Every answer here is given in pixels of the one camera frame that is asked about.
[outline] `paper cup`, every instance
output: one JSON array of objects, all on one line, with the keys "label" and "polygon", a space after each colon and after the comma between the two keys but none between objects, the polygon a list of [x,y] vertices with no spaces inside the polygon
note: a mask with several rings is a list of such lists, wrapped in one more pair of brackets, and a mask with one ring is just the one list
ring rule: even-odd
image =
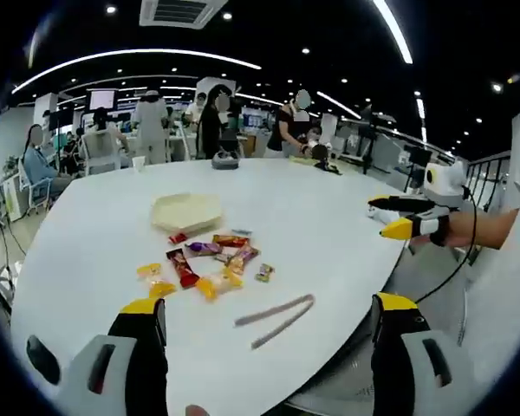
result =
[{"label": "paper cup", "polygon": [[146,156],[137,156],[133,158],[133,167],[135,171],[142,172],[145,168]]}]

